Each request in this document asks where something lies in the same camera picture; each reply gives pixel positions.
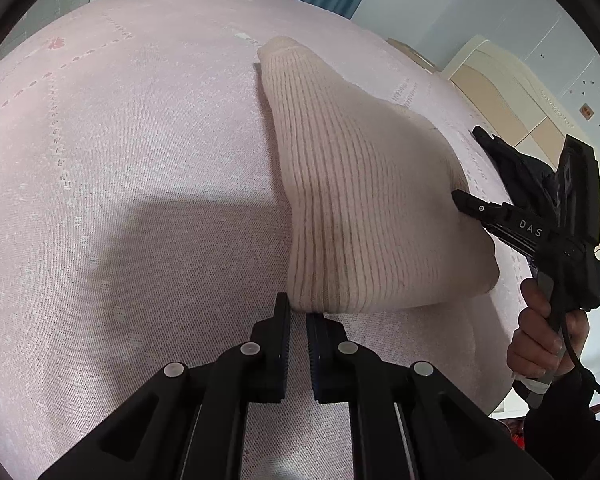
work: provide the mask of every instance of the metal rivet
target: metal rivet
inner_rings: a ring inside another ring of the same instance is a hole
[[[428,377],[433,373],[433,366],[431,366],[431,364],[427,363],[426,361],[418,361],[416,364],[413,365],[413,371],[416,372],[418,375]]]
[[[164,374],[167,377],[178,377],[182,375],[184,366],[182,363],[169,363],[164,367]]]
[[[355,354],[358,351],[358,345],[353,341],[343,341],[338,345],[338,350],[341,354]]]
[[[249,341],[240,347],[240,352],[245,355],[256,355],[260,351],[260,345]]]

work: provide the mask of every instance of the human hand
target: human hand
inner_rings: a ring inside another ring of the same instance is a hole
[[[515,373],[537,379],[546,371],[555,370],[556,376],[564,375],[573,369],[573,362],[565,352],[560,360],[557,356],[562,342],[546,318],[551,313],[551,305],[538,283],[527,278],[520,284],[520,292],[525,299],[526,309],[518,316],[518,329],[507,349],[507,366]],[[567,313],[567,330],[571,346],[578,357],[589,335],[589,320],[584,310]]]

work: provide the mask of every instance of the beige headboard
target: beige headboard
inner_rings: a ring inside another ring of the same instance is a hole
[[[567,134],[596,149],[526,64],[482,36],[462,47],[442,76],[472,102],[494,134],[554,169]],[[600,259],[600,245],[596,255]]]

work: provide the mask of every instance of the mattress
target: mattress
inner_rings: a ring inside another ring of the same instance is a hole
[[[471,192],[507,194],[453,85],[296,0],[98,0],[0,62],[0,460],[33,479],[164,364],[216,359],[284,290],[290,210],[256,50],[286,35],[421,113]],[[490,412],[526,261],[496,242],[487,295],[334,316],[384,360],[428,360]],[[304,317],[288,392],[252,405],[244,478],[352,478],[348,411],[319,406]]]

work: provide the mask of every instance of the black cable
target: black cable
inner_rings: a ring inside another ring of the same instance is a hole
[[[567,315],[564,311],[560,316],[560,327],[562,329],[562,339],[564,340],[564,345],[566,346],[567,353],[571,358],[571,362],[573,362],[573,365],[578,369],[583,379],[589,381],[592,384],[593,389],[600,396],[600,385],[596,381],[593,372],[584,367],[584,365],[580,362],[580,359],[578,359],[576,352],[573,350],[573,346],[571,346],[571,338],[569,337],[569,331],[567,329]]]

